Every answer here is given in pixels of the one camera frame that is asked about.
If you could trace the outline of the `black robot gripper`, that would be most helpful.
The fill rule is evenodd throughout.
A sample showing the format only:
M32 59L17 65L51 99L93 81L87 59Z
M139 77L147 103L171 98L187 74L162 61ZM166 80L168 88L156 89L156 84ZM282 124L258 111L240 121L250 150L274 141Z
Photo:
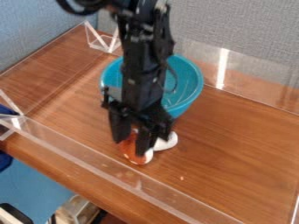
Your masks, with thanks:
M101 106L108 110L113 141L119 144L137 125L135 154L141 157L155 146L157 137L171 134L174 117L163 106L167 66L143 70L121 65L121 87L104 86Z

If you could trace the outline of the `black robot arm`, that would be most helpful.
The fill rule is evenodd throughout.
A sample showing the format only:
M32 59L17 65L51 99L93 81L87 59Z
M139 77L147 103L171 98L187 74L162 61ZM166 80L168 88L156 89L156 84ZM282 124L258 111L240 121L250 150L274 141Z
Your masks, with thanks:
M174 72L170 27L171 5L167 0L56 0L72 15L87 16L109 11L119 29L123 48L121 86L101 88L113 141L120 143L139 128L135 154L141 157L157 139L167 139L174 117L163 106L166 75Z

